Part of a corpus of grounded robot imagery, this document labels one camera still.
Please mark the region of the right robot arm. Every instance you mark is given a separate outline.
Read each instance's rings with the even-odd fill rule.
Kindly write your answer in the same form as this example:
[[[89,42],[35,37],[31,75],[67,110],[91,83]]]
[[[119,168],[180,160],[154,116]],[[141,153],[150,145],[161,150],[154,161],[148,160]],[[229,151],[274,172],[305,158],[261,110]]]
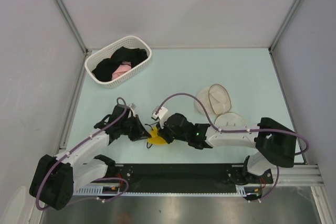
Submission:
[[[254,183],[266,170],[277,166],[292,168],[295,162],[294,132],[271,118],[261,118],[252,126],[216,126],[213,123],[191,123],[179,113],[160,120],[159,137],[170,144],[183,141],[197,150],[222,146],[248,147],[256,150],[245,158],[243,179]]]

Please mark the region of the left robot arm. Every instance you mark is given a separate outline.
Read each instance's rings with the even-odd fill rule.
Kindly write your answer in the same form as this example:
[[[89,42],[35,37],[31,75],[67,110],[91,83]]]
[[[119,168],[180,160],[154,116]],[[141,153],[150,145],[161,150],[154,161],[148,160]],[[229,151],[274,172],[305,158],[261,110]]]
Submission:
[[[151,135],[132,108],[117,104],[112,113],[94,125],[83,143],[56,156],[46,154],[39,160],[29,194],[36,201],[61,210],[74,192],[91,182],[118,180],[122,185],[115,161],[101,154],[103,148],[121,136],[134,142]]]

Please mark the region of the yellow bra with black straps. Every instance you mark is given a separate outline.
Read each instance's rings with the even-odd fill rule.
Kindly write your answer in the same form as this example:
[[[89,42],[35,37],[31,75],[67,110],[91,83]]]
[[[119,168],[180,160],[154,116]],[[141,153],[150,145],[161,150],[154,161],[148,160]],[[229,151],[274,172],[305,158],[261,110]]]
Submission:
[[[145,124],[145,126],[148,126],[151,129],[150,130],[151,137],[147,139],[147,143],[146,143],[147,149],[150,149],[153,145],[167,144],[165,139],[158,135],[158,127],[156,126],[156,123]]]

